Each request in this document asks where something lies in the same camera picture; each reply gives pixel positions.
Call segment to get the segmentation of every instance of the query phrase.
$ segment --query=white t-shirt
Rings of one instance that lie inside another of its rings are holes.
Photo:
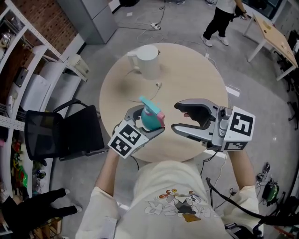
[[[235,0],[218,0],[216,7],[227,13],[234,13],[237,6]]]
[[[219,217],[208,203],[197,168],[187,163],[151,163],[138,176],[133,202],[122,218],[113,197],[94,188],[76,239],[102,238],[106,217],[118,220],[115,239],[231,239],[224,224],[236,222],[253,229],[259,221],[232,205]],[[244,187],[233,198],[258,213],[254,186]]]

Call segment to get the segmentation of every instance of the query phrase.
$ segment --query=white sneaker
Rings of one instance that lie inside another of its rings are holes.
[[[203,35],[200,38],[202,39],[202,41],[204,42],[204,44],[207,45],[208,47],[213,46],[213,44],[210,42],[210,40],[204,38]]]
[[[75,208],[77,209],[77,212],[81,212],[82,211],[82,207],[75,205],[75,204],[71,204],[72,206],[75,206]]]
[[[65,194],[69,194],[71,191],[69,189],[64,189],[65,190]]]
[[[227,41],[227,39],[226,39],[225,37],[221,37],[221,36],[218,35],[217,38],[218,38],[224,45],[226,45],[226,46],[229,45],[229,43],[228,43],[228,41]]]

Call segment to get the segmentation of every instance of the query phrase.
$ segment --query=person in black pants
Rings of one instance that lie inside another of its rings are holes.
[[[82,211],[76,205],[64,208],[53,208],[51,203],[70,193],[68,189],[58,189],[29,198],[21,203],[8,197],[2,204],[3,219],[17,238],[26,238],[28,233],[41,226],[51,218],[65,217]]]
[[[218,39],[226,46],[229,45],[225,31],[229,22],[234,17],[235,7],[238,6],[243,12],[245,19],[247,19],[246,11],[242,4],[242,0],[218,0],[216,4],[215,15],[211,23],[208,25],[206,31],[201,36],[202,41],[208,47],[212,46],[210,38],[216,31],[219,32]]]

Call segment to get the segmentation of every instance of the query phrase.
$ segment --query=teal toy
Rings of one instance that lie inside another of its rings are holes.
[[[153,102],[146,99],[144,96],[141,96],[139,99],[144,104],[144,108],[141,113],[142,124],[148,130],[153,130],[160,127],[164,128],[165,115],[163,112],[157,106],[155,106]]]

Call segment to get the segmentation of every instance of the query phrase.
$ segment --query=gray floor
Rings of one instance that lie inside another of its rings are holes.
[[[121,8],[115,14],[119,26],[147,29],[148,25],[138,26],[136,22],[157,22],[160,20],[163,6],[162,0],[141,0],[136,6]],[[161,23],[162,30],[158,32],[143,32],[137,29],[119,28],[106,45],[89,45],[82,52],[83,59],[91,69],[87,83],[81,83],[76,97],[88,105],[99,107],[99,93],[105,75],[113,64],[128,51],[148,43],[176,42],[188,40],[202,44],[200,36],[214,15],[215,6],[208,6],[203,0],[187,0],[184,5],[166,4],[164,18]],[[252,52],[257,44],[242,36],[247,22],[240,19],[234,20],[227,28],[227,39],[230,45],[224,46],[216,38],[214,44],[208,49],[209,55],[217,63],[217,67],[226,86],[236,88],[240,96],[229,94],[232,105],[242,108],[256,115],[256,128],[253,141],[247,146],[256,173],[261,172],[265,162],[271,164],[271,176],[278,181],[280,193],[289,192],[298,161],[298,132],[294,131],[294,122],[289,122],[288,117],[292,111],[286,102],[289,95],[286,93],[283,81],[275,80],[273,62],[269,52],[265,49],[248,63],[246,56]],[[204,54],[203,47],[189,42],[180,42]],[[109,137],[102,127],[104,139]],[[207,155],[195,158],[199,168],[202,159]],[[51,189],[66,187],[71,190],[70,195],[58,200],[56,206],[66,206],[71,201],[86,208],[90,193],[96,177],[101,169],[105,155],[92,158],[79,158],[68,162],[55,162],[52,171]],[[209,176],[215,183],[224,163],[223,158],[215,158],[205,164],[203,178]],[[137,165],[133,160],[120,160],[117,169],[115,197],[118,202],[130,205],[133,195],[133,186],[137,174]],[[237,189],[232,174],[230,161],[227,160],[223,167],[221,179],[217,182],[218,190],[229,195],[229,188]],[[214,194],[214,204],[222,200]],[[217,209],[221,214],[222,207]],[[267,214],[273,207],[260,204],[261,214]],[[65,217],[63,220],[63,234],[71,239],[75,238],[83,213]],[[276,232],[269,226],[265,227],[265,238],[275,238]]]

